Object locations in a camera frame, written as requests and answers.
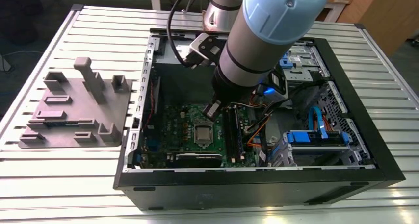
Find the black computer case frame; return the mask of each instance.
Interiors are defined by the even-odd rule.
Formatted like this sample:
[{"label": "black computer case frame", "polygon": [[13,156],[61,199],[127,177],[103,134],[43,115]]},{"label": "black computer case frame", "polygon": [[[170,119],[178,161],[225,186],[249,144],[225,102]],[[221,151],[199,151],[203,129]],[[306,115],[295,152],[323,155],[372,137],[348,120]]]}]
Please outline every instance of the black computer case frame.
[{"label": "black computer case frame", "polygon": [[[163,30],[153,30],[166,35]],[[177,31],[177,33],[203,31]],[[405,180],[404,173],[374,125],[361,98],[326,39],[314,42],[331,74],[349,115],[377,165],[376,169],[123,172],[123,142],[114,188],[122,190],[142,210],[266,207],[336,203],[372,188]]]}]

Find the green circuit board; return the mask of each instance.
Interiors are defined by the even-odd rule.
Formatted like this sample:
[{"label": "green circuit board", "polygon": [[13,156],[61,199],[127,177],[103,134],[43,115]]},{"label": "green circuit board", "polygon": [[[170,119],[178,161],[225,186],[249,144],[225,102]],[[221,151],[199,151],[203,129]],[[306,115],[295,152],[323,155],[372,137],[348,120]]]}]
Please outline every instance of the green circuit board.
[{"label": "green circuit board", "polygon": [[[254,151],[245,154],[245,160],[237,163],[229,161],[225,139],[225,124],[222,115],[215,122],[203,116],[205,105],[166,105],[163,113],[162,137],[159,151],[150,154],[150,163],[155,168],[166,167],[166,157],[170,153],[210,153],[223,155],[222,167],[255,167]],[[243,128],[250,124],[247,109],[238,107]],[[195,128],[198,125],[210,125],[213,142],[197,143]]]}]

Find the ram slot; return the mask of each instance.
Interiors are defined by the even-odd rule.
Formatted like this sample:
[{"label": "ram slot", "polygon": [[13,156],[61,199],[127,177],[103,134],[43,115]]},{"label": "ram slot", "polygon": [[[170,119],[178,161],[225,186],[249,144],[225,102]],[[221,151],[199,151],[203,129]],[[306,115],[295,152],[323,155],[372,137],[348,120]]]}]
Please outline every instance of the ram slot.
[{"label": "ram slot", "polygon": [[231,163],[235,163],[243,158],[242,130],[237,107],[229,107],[223,111],[223,121],[227,159]]}]

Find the open computer tower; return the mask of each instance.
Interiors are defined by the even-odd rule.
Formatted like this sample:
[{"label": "open computer tower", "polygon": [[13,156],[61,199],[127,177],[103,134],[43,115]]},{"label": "open computer tower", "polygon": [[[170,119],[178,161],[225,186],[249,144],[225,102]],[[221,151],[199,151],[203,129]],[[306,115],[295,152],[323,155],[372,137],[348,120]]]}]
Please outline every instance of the open computer tower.
[{"label": "open computer tower", "polygon": [[[185,68],[166,31],[151,33],[114,184],[139,209],[329,204],[405,180],[327,40],[299,40],[266,83],[213,122],[202,110],[215,65]],[[181,53],[201,33],[175,31]],[[263,107],[287,97],[250,132]]]}]

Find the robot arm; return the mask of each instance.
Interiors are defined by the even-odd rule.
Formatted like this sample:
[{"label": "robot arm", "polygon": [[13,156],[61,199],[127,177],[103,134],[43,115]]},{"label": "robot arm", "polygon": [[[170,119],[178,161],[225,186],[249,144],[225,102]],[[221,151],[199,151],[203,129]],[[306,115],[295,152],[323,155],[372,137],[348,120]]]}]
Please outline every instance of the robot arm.
[{"label": "robot arm", "polygon": [[[210,60],[217,63],[214,99],[205,109],[207,118],[215,120],[221,110],[262,83],[283,54],[310,30],[326,3],[327,0],[211,0],[205,17],[206,29],[229,31],[233,18],[237,18],[225,46],[206,33],[191,44],[195,52],[189,57],[198,62]],[[170,41],[175,6],[169,20]],[[171,46],[182,59],[174,42]],[[179,61],[194,68],[199,63],[189,57]]]},{"label": "robot arm", "polygon": [[214,100],[205,110],[210,119],[266,79],[314,25],[326,3],[327,0],[243,0],[214,73]]}]

